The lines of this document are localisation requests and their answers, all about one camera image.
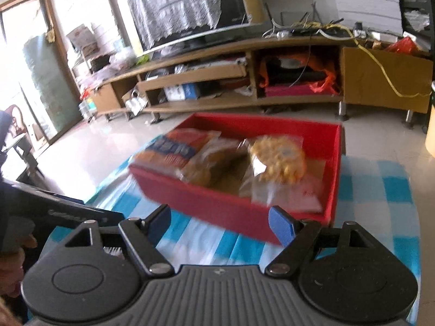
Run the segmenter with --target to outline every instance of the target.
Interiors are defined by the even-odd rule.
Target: yellow cable
[[[361,46],[360,43],[358,43],[358,40],[356,40],[355,36],[353,35],[353,33],[350,31],[349,28],[341,26],[341,25],[329,25],[326,28],[329,29],[329,28],[332,28],[332,27],[338,27],[338,28],[341,28],[341,29],[347,31],[347,33],[352,37],[352,40],[355,42],[357,47],[359,49],[361,49],[362,51],[364,51],[368,56],[370,56],[371,59],[381,68],[382,73],[384,74],[384,77],[386,78],[388,84],[391,86],[391,88],[393,89],[394,93],[396,93],[396,95],[398,97],[401,97],[401,98],[415,98],[415,97],[418,97],[418,96],[420,96],[420,97],[429,97],[431,95],[431,93],[428,93],[428,94],[417,93],[417,94],[413,94],[413,95],[408,95],[408,94],[402,94],[402,93],[400,93],[396,89],[396,87],[394,86],[393,82],[391,82],[391,79],[388,77],[387,72],[385,71],[384,66],[379,62],[379,60],[370,51],[368,51],[365,47]]]
[[[361,49],[362,51],[364,51],[367,55],[370,56],[370,58],[379,66],[379,68],[381,69],[382,73],[384,74],[384,77],[386,78],[388,84],[390,85],[390,87],[392,88],[392,90],[394,91],[394,93],[396,93],[396,95],[398,97],[401,98],[415,98],[415,97],[429,97],[431,95],[431,93],[427,93],[427,94],[423,94],[423,93],[417,93],[417,94],[413,94],[413,95],[408,95],[408,94],[402,94],[400,93],[396,87],[394,86],[393,82],[391,82],[391,79],[388,77],[387,72],[385,71],[384,66],[379,62],[379,60],[369,51],[367,50],[365,47],[363,47],[362,45],[360,45],[360,43],[358,43],[358,40],[356,40],[355,36],[353,35],[353,33],[351,32],[351,30],[345,26],[339,25],[339,24],[328,24],[328,25],[321,25],[321,23],[319,22],[308,22],[308,23],[300,23],[300,22],[296,22],[293,24],[293,26],[304,26],[305,28],[314,28],[314,29],[331,29],[331,28],[340,28],[345,30],[350,37],[352,38],[352,40],[355,42],[356,46]]]

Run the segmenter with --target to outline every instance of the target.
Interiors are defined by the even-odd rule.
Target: television
[[[265,21],[261,0],[125,0],[125,4],[123,19],[133,46],[138,41],[136,53],[141,54]]]

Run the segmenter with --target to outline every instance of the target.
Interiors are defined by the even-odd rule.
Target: doorway
[[[36,150],[82,120],[52,21],[46,0],[0,7],[0,106],[20,108]]]

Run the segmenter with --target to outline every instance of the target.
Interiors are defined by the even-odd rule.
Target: screw
[[[290,266],[285,263],[274,263],[269,267],[269,272],[274,275],[285,275],[290,272]]]
[[[172,266],[168,263],[154,263],[150,267],[150,272],[155,275],[164,275],[168,272],[170,272],[172,269]]]

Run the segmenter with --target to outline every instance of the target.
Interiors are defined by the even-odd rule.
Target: tv stand
[[[339,86],[343,89],[339,95],[286,95],[265,97],[259,87],[258,68],[260,58],[266,50],[301,47],[312,45],[312,48],[328,47],[333,51],[341,74]],[[363,51],[355,48],[351,41],[334,41],[322,36],[299,36],[278,40],[276,38],[246,39],[190,51],[182,55],[153,60],[142,66],[107,80],[91,97],[99,114],[127,112],[123,97],[136,86],[141,96],[148,99],[143,112],[153,113],[153,122],[159,121],[161,113],[197,112],[241,107],[268,107],[281,104],[301,103],[340,103],[340,120],[346,120],[345,105],[362,104],[384,106],[394,109],[411,110],[426,113],[429,103],[430,84],[432,80],[432,61],[409,55],[401,55],[383,51],[372,51],[386,67],[390,78],[399,86],[403,94],[428,94],[427,97],[404,98],[393,93],[380,68]],[[182,74],[162,76],[145,81],[146,73],[159,68],[167,68],[179,64],[226,55],[246,56],[247,64],[237,67],[225,65],[207,68],[207,77],[202,72],[190,70]],[[202,82],[249,76],[252,95],[245,96],[235,92],[223,92],[215,98],[189,99],[177,102],[158,103],[158,94],[166,86],[183,83]]]

